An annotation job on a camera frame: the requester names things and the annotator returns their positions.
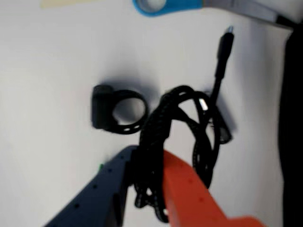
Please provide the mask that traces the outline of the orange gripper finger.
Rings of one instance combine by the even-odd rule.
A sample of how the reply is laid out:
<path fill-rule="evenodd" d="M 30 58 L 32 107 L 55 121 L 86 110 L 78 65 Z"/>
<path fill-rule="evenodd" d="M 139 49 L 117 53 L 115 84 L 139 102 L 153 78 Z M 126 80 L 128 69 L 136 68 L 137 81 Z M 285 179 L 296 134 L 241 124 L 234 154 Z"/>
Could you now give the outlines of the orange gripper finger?
<path fill-rule="evenodd" d="M 253 217 L 228 218 L 193 168 L 164 151 L 163 197 L 172 227 L 263 227 Z"/>

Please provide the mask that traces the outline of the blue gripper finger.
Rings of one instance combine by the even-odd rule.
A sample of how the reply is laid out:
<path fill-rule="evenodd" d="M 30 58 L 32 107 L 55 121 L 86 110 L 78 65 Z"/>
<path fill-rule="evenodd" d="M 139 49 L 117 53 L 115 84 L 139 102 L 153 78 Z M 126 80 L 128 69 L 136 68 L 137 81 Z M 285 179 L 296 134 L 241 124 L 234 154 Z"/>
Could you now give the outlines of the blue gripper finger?
<path fill-rule="evenodd" d="M 46 226 L 121 227 L 128 187 L 133 184 L 132 153 L 137 146 L 121 150 Z"/>

